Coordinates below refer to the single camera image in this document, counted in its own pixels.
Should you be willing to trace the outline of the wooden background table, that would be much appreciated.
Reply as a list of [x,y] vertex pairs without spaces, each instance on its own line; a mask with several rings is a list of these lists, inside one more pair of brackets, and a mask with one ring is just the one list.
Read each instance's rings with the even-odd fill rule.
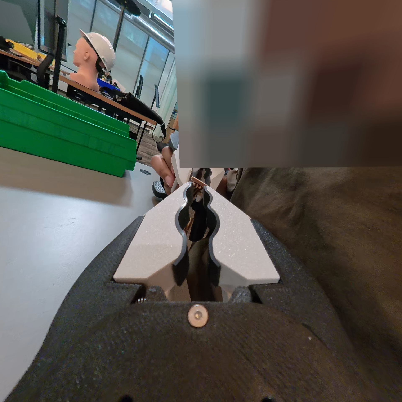
[[[36,69],[41,64],[37,59],[27,58],[27,57],[24,57],[24,56],[18,56],[16,54],[13,54],[13,53],[10,53],[10,52],[7,52],[7,51],[3,51],[3,50],[1,50],[0,53],[2,55],[4,55],[4,56],[9,57],[9,58],[13,58],[13,59],[16,59],[18,61],[33,65]],[[120,105],[119,103],[117,103],[117,102],[115,102],[115,101],[103,96],[101,93],[97,93],[97,92],[95,92],[95,91],[93,91],[91,89],[88,89],[88,88],[84,87],[83,85],[81,85],[79,83],[74,82],[73,80],[71,80],[70,78],[68,78],[67,76],[65,76],[63,74],[59,75],[59,80],[63,81],[64,83],[66,83],[68,85],[73,86],[74,88],[78,89],[82,93],[88,94],[89,97],[98,99],[99,102],[108,104],[114,109],[119,109],[119,110],[123,111],[124,113],[128,114],[128,116],[130,116],[131,119],[137,118],[137,119],[140,119],[142,121],[146,121],[147,123],[149,123],[151,125],[154,125],[154,126],[158,124],[155,120],[153,120],[151,118],[148,118],[148,117],[146,117],[146,116],[144,116],[144,115],[142,115],[142,114],[140,114],[140,113],[138,113],[136,111],[133,111],[133,110],[131,110],[129,108],[126,108],[123,105]]]

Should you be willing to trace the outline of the grey desk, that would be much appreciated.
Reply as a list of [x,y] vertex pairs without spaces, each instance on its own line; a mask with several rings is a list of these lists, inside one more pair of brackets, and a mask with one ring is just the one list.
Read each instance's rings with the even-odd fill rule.
[[119,178],[1,148],[1,401],[83,269],[155,204],[151,186],[158,176],[150,156],[141,157]]

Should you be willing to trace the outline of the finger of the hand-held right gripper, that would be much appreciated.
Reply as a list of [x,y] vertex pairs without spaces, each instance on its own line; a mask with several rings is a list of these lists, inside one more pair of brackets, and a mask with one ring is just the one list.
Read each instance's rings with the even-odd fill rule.
[[207,185],[216,190],[225,175],[224,168],[208,168],[207,173]]
[[179,151],[173,152],[171,163],[175,176],[173,186],[182,186],[191,180],[193,169],[180,167]]

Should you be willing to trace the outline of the white hard hat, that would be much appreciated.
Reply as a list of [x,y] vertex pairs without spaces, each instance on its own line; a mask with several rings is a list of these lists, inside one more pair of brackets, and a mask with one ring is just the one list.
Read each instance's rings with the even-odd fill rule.
[[108,38],[95,32],[84,33],[81,29],[79,32],[91,45],[93,50],[96,52],[98,59],[102,62],[102,71],[105,74],[110,73],[115,65],[116,56],[113,46]]

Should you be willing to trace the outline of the person's brown clothing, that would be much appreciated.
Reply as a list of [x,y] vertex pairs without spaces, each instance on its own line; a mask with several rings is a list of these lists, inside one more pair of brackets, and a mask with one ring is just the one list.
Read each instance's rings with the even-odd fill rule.
[[381,401],[401,401],[402,169],[236,168],[230,201],[320,283]]

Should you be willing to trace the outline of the black bag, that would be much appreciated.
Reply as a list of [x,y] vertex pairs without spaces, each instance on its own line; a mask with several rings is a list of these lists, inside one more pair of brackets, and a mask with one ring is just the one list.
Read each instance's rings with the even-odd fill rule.
[[132,93],[126,93],[125,96],[118,101],[118,103],[158,123],[163,134],[163,140],[165,140],[167,133],[164,121],[161,116],[152,108],[142,102],[139,98],[135,97]]

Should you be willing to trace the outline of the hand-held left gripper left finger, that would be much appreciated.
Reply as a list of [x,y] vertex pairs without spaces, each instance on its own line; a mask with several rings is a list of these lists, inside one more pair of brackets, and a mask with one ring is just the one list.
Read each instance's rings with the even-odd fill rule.
[[190,300],[185,228],[190,222],[193,185],[183,184],[143,217],[113,279],[159,286],[168,300]]

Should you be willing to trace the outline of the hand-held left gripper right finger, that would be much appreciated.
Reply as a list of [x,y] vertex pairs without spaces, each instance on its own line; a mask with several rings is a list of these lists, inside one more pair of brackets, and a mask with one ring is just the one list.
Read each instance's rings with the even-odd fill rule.
[[205,186],[208,278],[228,302],[237,287],[277,284],[280,275],[251,219],[213,188]]

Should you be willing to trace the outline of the small wooden model assembly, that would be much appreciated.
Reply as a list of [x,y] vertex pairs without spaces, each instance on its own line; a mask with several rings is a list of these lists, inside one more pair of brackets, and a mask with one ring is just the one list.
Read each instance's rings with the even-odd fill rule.
[[193,202],[190,209],[193,214],[190,216],[185,232],[189,241],[198,242],[204,238],[207,230],[207,210],[203,199],[205,183],[196,177],[191,177],[191,182],[193,184]]

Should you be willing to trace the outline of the person's right hand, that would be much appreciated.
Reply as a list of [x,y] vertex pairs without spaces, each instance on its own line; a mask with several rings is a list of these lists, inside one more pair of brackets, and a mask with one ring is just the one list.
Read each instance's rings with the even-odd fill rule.
[[163,180],[164,190],[167,195],[171,194],[172,185],[176,178],[172,166],[172,156],[173,151],[166,146],[161,153],[154,155],[150,160],[152,168]]

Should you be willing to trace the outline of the mannequin head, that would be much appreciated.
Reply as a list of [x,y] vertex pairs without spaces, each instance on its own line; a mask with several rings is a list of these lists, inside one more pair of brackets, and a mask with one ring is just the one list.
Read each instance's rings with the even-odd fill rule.
[[78,70],[70,74],[70,79],[98,93],[97,61],[98,55],[91,44],[85,36],[80,37],[73,51],[73,64]]

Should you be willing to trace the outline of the yellow object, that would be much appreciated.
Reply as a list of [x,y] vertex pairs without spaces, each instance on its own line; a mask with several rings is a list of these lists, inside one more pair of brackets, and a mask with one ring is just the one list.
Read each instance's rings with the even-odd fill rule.
[[45,54],[36,52],[30,45],[26,46],[22,43],[12,41],[11,39],[5,40],[8,42],[9,52],[15,55],[36,60],[38,62],[42,62],[46,58]]

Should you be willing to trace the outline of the black monitor on stand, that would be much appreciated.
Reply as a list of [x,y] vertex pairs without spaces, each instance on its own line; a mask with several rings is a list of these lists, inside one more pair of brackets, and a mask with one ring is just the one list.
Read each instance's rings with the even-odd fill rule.
[[58,93],[61,62],[66,61],[68,0],[39,0],[37,14],[38,49],[46,57],[37,67],[38,85],[48,89],[53,62],[52,92]]

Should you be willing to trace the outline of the round black lamp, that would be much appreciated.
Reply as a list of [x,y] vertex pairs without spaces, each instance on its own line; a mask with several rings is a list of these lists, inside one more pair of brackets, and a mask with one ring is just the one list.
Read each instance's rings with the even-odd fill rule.
[[133,16],[139,17],[141,15],[140,8],[133,0],[116,0],[116,3]]

